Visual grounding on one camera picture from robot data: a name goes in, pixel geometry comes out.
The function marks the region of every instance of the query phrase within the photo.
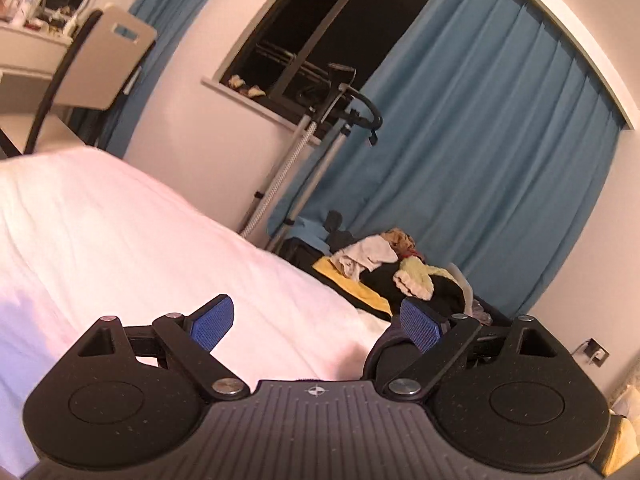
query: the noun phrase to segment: compass logo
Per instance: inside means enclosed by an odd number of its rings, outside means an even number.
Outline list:
[[[309,395],[313,395],[316,399],[318,397],[320,397],[322,394],[326,393],[326,390],[322,387],[322,386],[318,386],[316,384],[316,386],[312,386],[311,388],[309,388],[308,390],[306,390],[306,392]]]

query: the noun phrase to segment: blue cloth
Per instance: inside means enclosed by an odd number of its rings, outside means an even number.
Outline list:
[[[101,148],[120,158],[124,156],[146,102],[160,79],[164,67],[207,1],[136,0],[129,9],[133,15],[155,28],[158,31],[158,38],[156,46],[143,63],[142,72],[130,95],[124,100],[124,104],[114,106],[108,117],[100,138]],[[72,118],[71,127],[81,138],[85,138],[84,130],[93,124],[92,114],[79,110]]]
[[[299,238],[325,256],[330,256],[331,251],[329,250],[329,245],[326,243],[328,236],[329,231],[327,231],[320,222],[298,217],[296,223],[287,231],[285,240],[289,238]]]
[[[529,0],[430,0],[362,91],[382,111],[380,142],[355,128],[302,215],[337,210],[356,237],[398,226],[503,313],[529,310],[578,239],[624,125],[581,54]]]

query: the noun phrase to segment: metal screw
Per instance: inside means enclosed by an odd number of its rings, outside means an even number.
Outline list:
[[[413,379],[394,379],[389,383],[389,389],[396,395],[415,395],[420,391],[420,383]]]
[[[235,395],[239,394],[244,388],[244,383],[240,379],[234,379],[227,377],[225,379],[218,379],[212,385],[214,391],[222,395]]]

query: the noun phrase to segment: pile of clothes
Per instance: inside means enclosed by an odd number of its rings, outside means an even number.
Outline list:
[[[453,264],[447,269],[428,265],[401,229],[360,241],[341,233],[339,241],[328,239],[334,251],[318,259],[313,269],[357,308],[390,320],[399,313],[402,300],[413,296],[442,316],[464,312],[491,324],[460,270]]]

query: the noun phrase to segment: electrical outlet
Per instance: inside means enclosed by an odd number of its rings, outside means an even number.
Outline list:
[[[604,361],[609,357],[609,352],[607,352],[595,339],[589,339],[583,352],[590,359],[590,362],[595,364],[597,367],[601,367],[604,364]]]

